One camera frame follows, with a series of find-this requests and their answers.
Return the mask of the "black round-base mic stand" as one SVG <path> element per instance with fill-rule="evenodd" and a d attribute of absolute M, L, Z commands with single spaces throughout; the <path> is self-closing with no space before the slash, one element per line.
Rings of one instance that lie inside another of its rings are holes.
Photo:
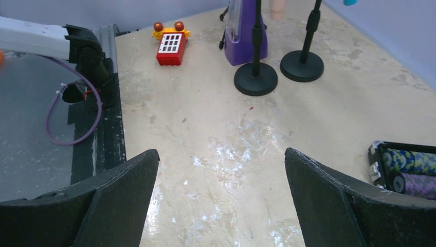
<path fill-rule="evenodd" d="M 321 0 L 316 0 L 306 24 L 306 36 L 303 48 L 287 53 L 280 62 L 280 71 L 288 79 L 296 82 L 312 82 L 324 72 L 324 62 L 310 51 L 314 33 L 317 31 L 321 12 Z"/>

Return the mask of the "pink microphone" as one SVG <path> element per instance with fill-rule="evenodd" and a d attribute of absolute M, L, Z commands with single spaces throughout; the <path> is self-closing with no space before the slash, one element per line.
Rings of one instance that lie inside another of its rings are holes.
<path fill-rule="evenodd" d="M 274 21 L 280 21 L 283 19 L 286 0 L 270 0 L 269 1 L 270 18 Z"/>

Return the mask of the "red toy block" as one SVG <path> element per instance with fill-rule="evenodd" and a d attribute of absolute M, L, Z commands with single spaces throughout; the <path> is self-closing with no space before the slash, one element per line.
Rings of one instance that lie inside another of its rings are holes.
<path fill-rule="evenodd" d="M 161 66 L 180 66 L 187 45 L 187 38 L 181 32 L 167 32 L 162 35 L 156 59 Z"/>

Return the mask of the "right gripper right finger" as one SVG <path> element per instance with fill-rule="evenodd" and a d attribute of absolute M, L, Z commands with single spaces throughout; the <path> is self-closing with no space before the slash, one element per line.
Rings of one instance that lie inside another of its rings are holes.
<path fill-rule="evenodd" d="M 306 246 L 435 246 L 435 201 L 382 189 L 287 148 Z"/>

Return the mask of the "aluminium frame rail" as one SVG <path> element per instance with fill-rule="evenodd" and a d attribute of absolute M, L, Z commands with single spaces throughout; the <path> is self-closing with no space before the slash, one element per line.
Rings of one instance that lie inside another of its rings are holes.
<path fill-rule="evenodd" d="M 118 73 L 117 64 L 117 50 L 116 50 L 116 36 L 119 29 L 116 24 L 95 28 L 92 30 L 97 39 L 99 40 L 102 50 L 105 52 L 107 58 L 113 61 L 113 71 Z"/>

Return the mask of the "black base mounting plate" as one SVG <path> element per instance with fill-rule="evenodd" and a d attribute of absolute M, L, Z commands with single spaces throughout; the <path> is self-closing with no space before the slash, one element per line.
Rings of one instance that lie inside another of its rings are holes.
<path fill-rule="evenodd" d="M 127 160 L 118 73 L 113 71 L 112 59 L 105 59 L 105 66 L 112 73 L 113 82 L 100 92 L 103 109 L 94 132 L 72 147 L 71 184 L 96 176 Z M 96 116 L 97 104 L 92 94 L 69 106 L 68 123 L 75 125 L 74 139 L 83 136 L 92 127 Z"/>

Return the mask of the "yellow toy block with knobs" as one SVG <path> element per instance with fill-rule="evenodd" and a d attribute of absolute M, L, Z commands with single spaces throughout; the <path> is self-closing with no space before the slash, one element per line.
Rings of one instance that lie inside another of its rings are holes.
<path fill-rule="evenodd" d="M 165 33 L 183 33 L 186 40 L 191 37 L 191 32 L 184 26 L 182 21 L 175 22 L 171 27 L 165 27 L 162 22 L 156 22 L 154 23 L 153 28 L 154 31 L 152 32 L 151 37 L 154 37 L 158 41 L 162 40 Z"/>

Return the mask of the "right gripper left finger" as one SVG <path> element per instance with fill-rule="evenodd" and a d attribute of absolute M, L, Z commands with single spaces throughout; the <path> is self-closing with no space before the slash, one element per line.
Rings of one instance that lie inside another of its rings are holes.
<path fill-rule="evenodd" d="M 32 200 L 1 203 L 1 246 L 139 246 L 159 153 Z"/>

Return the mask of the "blue microphone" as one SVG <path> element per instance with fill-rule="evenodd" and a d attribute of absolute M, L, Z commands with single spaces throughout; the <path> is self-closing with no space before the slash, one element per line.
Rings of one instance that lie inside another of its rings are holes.
<path fill-rule="evenodd" d="M 343 0 L 345 6 L 352 6 L 357 3 L 358 0 Z"/>

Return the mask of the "black poker chip case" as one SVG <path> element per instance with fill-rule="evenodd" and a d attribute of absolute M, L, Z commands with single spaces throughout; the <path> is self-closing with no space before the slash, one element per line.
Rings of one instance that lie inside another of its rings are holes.
<path fill-rule="evenodd" d="M 377 140 L 368 148 L 374 186 L 435 200 L 435 146 Z"/>

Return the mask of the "purple metronome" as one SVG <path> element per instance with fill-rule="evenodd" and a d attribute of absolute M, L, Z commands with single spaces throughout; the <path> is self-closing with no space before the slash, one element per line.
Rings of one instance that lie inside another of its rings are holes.
<path fill-rule="evenodd" d="M 256 20 L 256 1 L 230 1 L 226 15 L 224 52 L 233 66 L 253 60 L 252 29 Z"/>

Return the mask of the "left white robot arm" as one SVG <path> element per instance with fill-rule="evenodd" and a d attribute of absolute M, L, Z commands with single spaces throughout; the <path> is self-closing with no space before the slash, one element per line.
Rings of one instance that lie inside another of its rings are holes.
<path fill-rule="evenodd" d="M 45 25 L 1 18 L 1 49 L 66 60 L 99 91 L 102 106 L 115 103 L 114 65 L 97 36 L 74 25 Z"/>

